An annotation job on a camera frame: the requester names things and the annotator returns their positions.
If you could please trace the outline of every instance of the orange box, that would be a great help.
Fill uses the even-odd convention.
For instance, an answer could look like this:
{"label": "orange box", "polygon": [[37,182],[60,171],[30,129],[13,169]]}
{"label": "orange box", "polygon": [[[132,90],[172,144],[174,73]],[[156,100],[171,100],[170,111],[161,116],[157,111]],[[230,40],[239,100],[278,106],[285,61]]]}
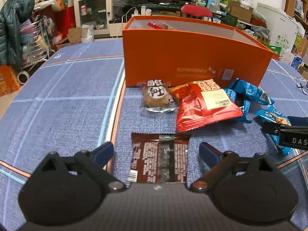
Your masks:
{"label": "orange box", "polygon": [[[176,30],[153,29],[164,21]],[[177,86],[214,79],[221,87],[240,78],[258,86],[273,52],[224,24],[169,17],[136,16],[123,30],[126,85],[162,79]]]}
{"label": "orange box", "polygon": [[20,86],[12,67],[10,65],[0,66],[0,96],[17,91]]}

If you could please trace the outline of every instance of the yellow label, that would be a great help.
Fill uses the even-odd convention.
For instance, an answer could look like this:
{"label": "yellow label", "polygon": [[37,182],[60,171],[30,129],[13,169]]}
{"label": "yellow label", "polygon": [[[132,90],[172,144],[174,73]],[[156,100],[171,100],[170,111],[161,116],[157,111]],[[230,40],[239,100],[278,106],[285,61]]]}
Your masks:
{"label": "yellow label", "polygon": [[207,109],[222,108],[231,104],[223,89],[201,92]]}

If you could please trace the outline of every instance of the green jacket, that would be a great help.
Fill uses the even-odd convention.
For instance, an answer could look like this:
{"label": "green jacket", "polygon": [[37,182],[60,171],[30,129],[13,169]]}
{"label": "green jacket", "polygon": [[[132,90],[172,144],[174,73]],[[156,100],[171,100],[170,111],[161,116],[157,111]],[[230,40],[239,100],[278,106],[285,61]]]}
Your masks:
{"label": "green jacket", "polygon": [[0,11],[0,65],[20,70],[22,49],[19,26],[30,18],[34,0],[7,0]]}

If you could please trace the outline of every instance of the metal bolt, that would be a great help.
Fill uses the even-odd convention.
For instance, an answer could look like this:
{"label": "metal bolt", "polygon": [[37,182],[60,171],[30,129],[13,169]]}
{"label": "metal bolt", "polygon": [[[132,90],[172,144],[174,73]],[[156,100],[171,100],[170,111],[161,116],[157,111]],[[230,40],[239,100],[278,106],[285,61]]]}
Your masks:
{"label": "metal bolt", "polygon": [[208,184],[205,181],[195,181],[192,186],[197,190],[205,190]]}
{"label": "metal bolt", "polygon": [[120,181],[112,181],[108,184],[108,187],[111,190],[118,191],[118,190],[122,190],[125,187],[125,185]]}

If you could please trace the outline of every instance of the chair backrest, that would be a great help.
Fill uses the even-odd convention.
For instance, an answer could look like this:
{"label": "chair backrest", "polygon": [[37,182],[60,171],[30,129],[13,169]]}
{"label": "chair backrest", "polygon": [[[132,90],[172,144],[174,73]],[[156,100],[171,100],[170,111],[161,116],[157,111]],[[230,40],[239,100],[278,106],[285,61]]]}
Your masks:
{"label": "chair backrest", "polygon": [[194,17],[213,17],[212,12],[208,8],[191,4],[185,4],[181,8],[181,13],[189,14]]}

